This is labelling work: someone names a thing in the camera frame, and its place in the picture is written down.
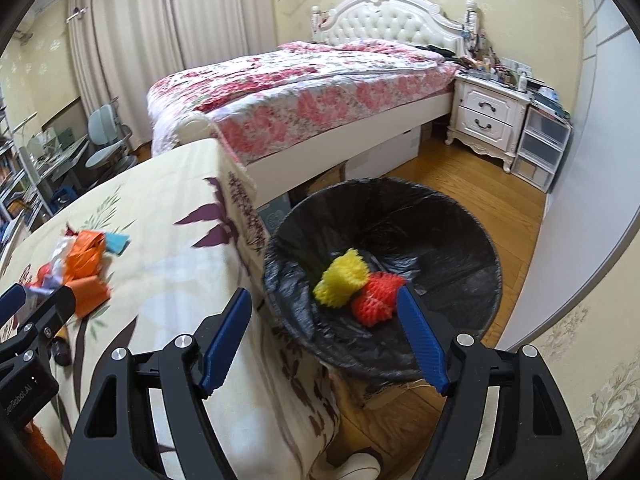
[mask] white wardrobe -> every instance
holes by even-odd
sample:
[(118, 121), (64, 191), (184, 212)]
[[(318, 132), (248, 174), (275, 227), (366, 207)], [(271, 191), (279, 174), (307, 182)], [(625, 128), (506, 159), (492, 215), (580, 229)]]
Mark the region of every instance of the white wardrobe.
[(612, 0), (582, 2), (574, 138), (500, 349), (530, 340), (585, 297), (590, 279), (620, 252), (640, 205), (640, 44)]

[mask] blue gripper pad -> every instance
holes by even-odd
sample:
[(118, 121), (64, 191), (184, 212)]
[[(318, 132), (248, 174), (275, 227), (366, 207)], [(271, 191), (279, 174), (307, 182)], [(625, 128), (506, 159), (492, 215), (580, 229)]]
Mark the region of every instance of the blue gripper pad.
[(442, 394), (449, 386), (447, 360), (433, 330), (409, 290), (398, 290), (398, 317), (424, 380)]
[(15, 283), (9, 290), (0, 296), (0, 326), (11, 319), (26, 301), (24, 287)]
[(210, 396), (222, 386), (251, 319), (251, 295), (243, 290), (204, 354), (200, 387)]

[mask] black trash bag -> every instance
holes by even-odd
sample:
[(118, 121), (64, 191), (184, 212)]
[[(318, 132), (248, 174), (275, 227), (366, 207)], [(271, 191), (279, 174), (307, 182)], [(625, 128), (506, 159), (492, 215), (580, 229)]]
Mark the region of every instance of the black trash bag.
[(460, 332), (480, 339), (500, 305), (502, 275), (488, 234), (458, 202), (395, 178), (348, 180), (298, 204), (267, 247), (264, 288), (284, 327), (320, 360), (367, 381), (422, 378), (398, 316), (369, 329), (350, 306), (313, 289), (355, 248), (373, 271), (399, 274)]

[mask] yellow foam fruit net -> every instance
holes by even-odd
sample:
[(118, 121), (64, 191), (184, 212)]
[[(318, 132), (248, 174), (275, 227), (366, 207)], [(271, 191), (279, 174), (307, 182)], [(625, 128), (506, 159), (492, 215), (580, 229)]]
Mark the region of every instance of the yellow foam fruit net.
[(369, 267), (356, 249), (349, 249), (331, 262), (314, 288), (320, 303), (333, 308), (345, 306), (354, 292), (369, 281)]

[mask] floral bedspread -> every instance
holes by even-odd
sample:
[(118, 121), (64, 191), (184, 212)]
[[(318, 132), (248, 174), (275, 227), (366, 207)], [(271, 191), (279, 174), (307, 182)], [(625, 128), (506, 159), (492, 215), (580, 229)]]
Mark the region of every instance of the floral bedspread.
[(202, 112), (249, 164), (317, 134), (449, 91), (458, 67), (439, 54), (383, 40), (302, 42), (180, 72), (148, 94), (152, 153), (179, 143), (179, 123)]
[[(67, 222), (130, 237), (121, 256), (103, 260), (111, 299), (67, 323), (73, 364), (62, 368), (51, 361), (60, 391), (34, 423), (61, 460), (113, 349), (161, 349), (220, 313), (242, 286), (251, 292), (254, 312), (224, 385), (204, 401), (207, 414), (240, 480), (306, 480), (313, 474), (314, 462), (337, 433), (338, 411), (327, 370), (264, 306), (265, 233), (254, 196), (244, 170), (219, 142), (205, 139), (96, 187), (16, 248), (1, 290), (31, 281)], [(0, 327), (0, 342), (16, 329), (14, 320)], [(167, 476), (183, 479), (158, 390), (151, 405)]]

